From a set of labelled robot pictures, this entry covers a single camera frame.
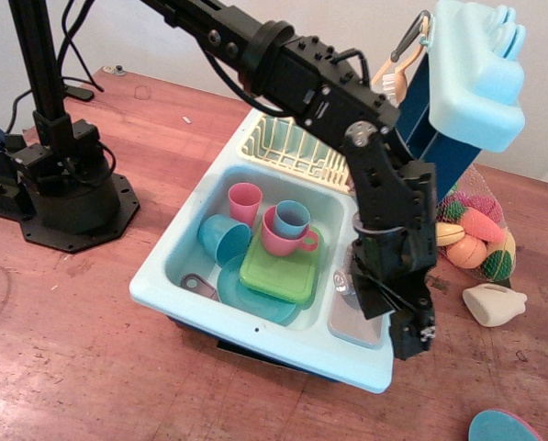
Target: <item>screw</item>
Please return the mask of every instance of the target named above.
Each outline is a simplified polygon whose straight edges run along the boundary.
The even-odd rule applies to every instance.
[[[374,126],[367,121],[354,122],[345,131],[345,134],[353,140],[357,147],[365,147],[369,143],[369,135],[375,131]]]
[[[231,59],[237,58],[237,55],[239,55],[239,47],[235,43],[229,43],[227,45],[227,55]]]
[[[212,29],[210,32],[208,32],[208,41],[210,41],[210,43],[215,47],[217,47],[220,44],[221,42],[220,34],[218,33],[216,29]]]
[[[117,64],[114,69],[111,68],[110,72],[118,76],[123,76],[127,73],[125,72],[125,69],[123,69],[123,66],[121,64]]]
[[[340,292],[343,296],[355,294],[355,289],[353,289],[353,285],[344,271],[340,269],[336,270],[332,275],[332,281],[337,292]]]

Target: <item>wooden table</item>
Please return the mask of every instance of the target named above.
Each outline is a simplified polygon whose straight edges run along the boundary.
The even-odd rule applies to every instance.
[[[461,298],[475,280],[441,261],[434,348],[396,360],[374,395],[223,351],[131,300],[129,281],[249,108],[133,73],[97,78],[106,92],[67,109],[100,129],[141,210],[121,239],[79,254],[25,243],[0,219],[0,439],[452,441],[497,407],[548,441],[548,184],[479,167],[519,245],[526,313],[481,327]]]

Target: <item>toy sink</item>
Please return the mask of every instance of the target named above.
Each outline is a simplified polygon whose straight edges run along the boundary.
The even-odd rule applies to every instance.
[[[130,292],[138,303],[218,339],[289,366],[380,393],[392,377],[394,355],[388,331],[389,317],[373,319],[379,321],[381,333],[371,347],[341,339],[328,327],[335,295],[333,272],[343,267],[345,250],[355,239],[352,216],[357,210],[356,204],[351,196],[341,191],[342,188],[329,185],[328,176],[336,175],[332,170],[324,173],[315,170],[317,167],[320,170],[329,168],[325,158],[331,158],[334,164],[342,167],[341,161],[330,155],[335,152],[318,145],[305,132],[304,136],[287,136],[288,133],[296,134],[296,130],[301,129],[291,121],[266,117],[256,110],[250,112],[132,279]],[[285,138],[276,141],[276,133],[283,132]],[[286,164],[271,166],[267,158],[254,154],[265,147],[273,148],[269,154],[277,159],[282,155],[275,155],[275,151],[283,153]],[[298,167],[306,170],[302,175],[296,170],[284,173],[291,168],[287,164],[292,163],[293,150],[295,159],[299,159],[295,164],[311,160],[306,166]],[[326,184],[317,182],[320,178],[325,179]],[[291,198],[308,208],[312,225],[324,238],[314,295],[305,304],[297,305],[280,323],[269,322],[180,287],[183,276],[189,273],[196,273],[213,287],[217,286],[220,267],[197,240],[196,233],[209,216],[229,214],[227,193],[238,182],[252,182],[263,192],[256,225],[267,208]]]

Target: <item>black robotic arm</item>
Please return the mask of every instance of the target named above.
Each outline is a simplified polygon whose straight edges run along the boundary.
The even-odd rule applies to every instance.
[[[425,285],[437,258],[434,167],[408,153],[396,130],[398,109],[370,89],[361,52],[338,53],[284,21],[262,25],[217,1],[142,1],[192,34],[209,60],[236,70],[246,94],[265,97],[345,156],[359,207],[350,272],[363,313],[371,319],[395,311],[397,357],[428,350],[435,331]],[[362,59],[361,76],[348,62],[353,56]]]

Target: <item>green square plate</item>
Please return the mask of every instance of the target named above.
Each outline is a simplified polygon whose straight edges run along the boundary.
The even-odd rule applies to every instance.
[[[292,303],[306,303],[316,288],[320,250],[324,240],[320,231],[310,227],[319,237],[315,251],[297,249],[286,257],[269,254],[262,245],[262,225],[253,236],[240,268],[240,281],[248,288]]]

